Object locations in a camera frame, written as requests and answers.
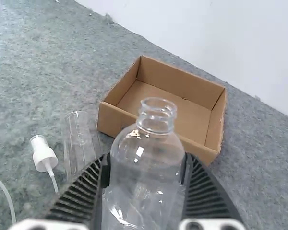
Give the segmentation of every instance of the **bottle mouth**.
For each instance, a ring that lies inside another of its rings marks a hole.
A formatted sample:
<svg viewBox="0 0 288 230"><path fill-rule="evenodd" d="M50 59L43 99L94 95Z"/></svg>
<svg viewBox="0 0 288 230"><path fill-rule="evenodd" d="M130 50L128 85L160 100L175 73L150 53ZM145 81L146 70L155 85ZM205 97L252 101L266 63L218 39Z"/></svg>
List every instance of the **bottle mouth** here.
<svg viewBox="0 0 288 230"><path fill-rule="evenodd" d="M141 100L137 125L140 129L155 133L167 134L174 129L176 105L163 98L148 97Z"/></svg>
<svg viewBox="0 0 288 230"><path fill-rule="evenodd" d="M159 97L148 97L141 100L139 114L149 112L158 119L175 119L177 115L176 105L166 99Z"/></svg>

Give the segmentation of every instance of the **clear plastic tube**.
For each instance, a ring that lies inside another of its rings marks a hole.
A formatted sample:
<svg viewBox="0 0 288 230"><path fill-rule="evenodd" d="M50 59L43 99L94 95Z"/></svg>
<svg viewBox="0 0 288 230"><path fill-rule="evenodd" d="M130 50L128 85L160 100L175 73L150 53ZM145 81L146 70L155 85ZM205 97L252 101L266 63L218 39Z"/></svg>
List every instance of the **clear plastic tube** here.
<svg viewBox="0 0 288 230"><path fill-rule="evenodd" d="M10 211L11 211L11 217L12 217L12 224L16 224L16 215L15 215L15 209L14 209L14 205L11 199L11 196L9 194L9 191L6 189L6 187L4 186L4 184L2 183L2 181L0 180L0 188L3 190L6 199L8 200L9 206L10 206Z"/></svg>
<svg viewBox="0 0 288 230"><path fill-rule="evenodd" d="M101 154L96 126L94 123L90 126L92 132L88 126L88 113L84 111L71 112L64 118L62 135L67 179Z"/></svg>
<svg viewBox="0 0 288 230"><path fill-rule="evenodd" d="M56 178L54 176L51 176L50 178L51 178L52 183L53 183L54 191L57 193L59 191L59 188L58 188L58 185L56 182Z"/></svg>

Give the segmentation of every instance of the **open cardboard box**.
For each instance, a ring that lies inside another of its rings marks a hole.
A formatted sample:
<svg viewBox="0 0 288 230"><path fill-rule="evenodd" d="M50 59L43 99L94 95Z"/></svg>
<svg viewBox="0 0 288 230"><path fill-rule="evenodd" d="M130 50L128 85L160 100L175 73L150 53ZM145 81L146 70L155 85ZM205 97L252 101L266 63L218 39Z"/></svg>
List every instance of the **open cardboard box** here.
<svg viewBox="0 0 288 230"><path fill-rule="evenodd" d="M146 97L175 103L175 132L186 152L207 165L216 158L223 137L224 87L141 56L100 103L97 129L116 137L135 123L140 101Z"/></svg>

